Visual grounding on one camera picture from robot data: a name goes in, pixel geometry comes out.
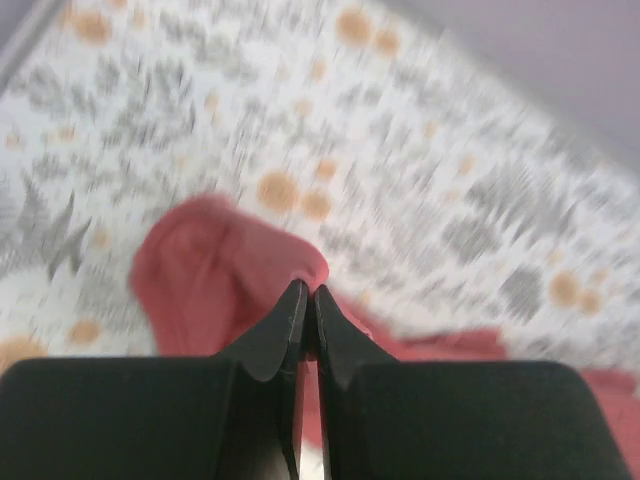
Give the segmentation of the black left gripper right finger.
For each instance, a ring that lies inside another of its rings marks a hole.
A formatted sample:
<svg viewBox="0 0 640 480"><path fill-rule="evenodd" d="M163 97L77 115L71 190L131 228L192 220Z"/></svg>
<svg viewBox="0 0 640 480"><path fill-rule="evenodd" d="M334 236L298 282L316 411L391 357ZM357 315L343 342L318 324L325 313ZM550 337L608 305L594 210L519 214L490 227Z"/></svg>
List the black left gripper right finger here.
<svg viewBox="0 0 640 480"><path fill-rule="evenodd" d="M546 361L403 362L314 296L329 479L627 479L585 380Z"/></svg>

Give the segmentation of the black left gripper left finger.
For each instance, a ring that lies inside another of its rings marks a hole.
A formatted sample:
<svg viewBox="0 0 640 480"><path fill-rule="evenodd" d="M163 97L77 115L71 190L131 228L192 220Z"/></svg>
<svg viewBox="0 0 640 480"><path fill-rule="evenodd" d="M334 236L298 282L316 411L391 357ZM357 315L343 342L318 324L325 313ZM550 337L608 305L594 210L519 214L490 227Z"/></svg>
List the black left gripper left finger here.
<svg viewBox="0 0 640 480"><path fill-rule="evenodd" d="M295 479L307 286L213 356L22 360L1 378L5 479Z"/></svg>

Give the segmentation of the red t shirt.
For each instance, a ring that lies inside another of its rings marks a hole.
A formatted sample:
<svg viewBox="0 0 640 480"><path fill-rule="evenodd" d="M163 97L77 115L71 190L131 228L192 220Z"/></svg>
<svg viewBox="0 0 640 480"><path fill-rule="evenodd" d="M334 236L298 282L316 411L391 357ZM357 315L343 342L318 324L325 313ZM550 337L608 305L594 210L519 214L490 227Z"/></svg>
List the red t shirt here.
<svg viewBox="0 0 640 480"><path fill-rule="evenodd" d="M138 249L130 285L161 355L214 355L261 321L293 280L316 293L329 266L310 243L245 215L224 197L201 195L169 210ZM399 340L369 313L334 296L344 316L403 361L512 360L496 328ZM303 435L322 444L317 368L307 363ZM639 376L580 371L607 419L634 479L639 479Z"/></svg>

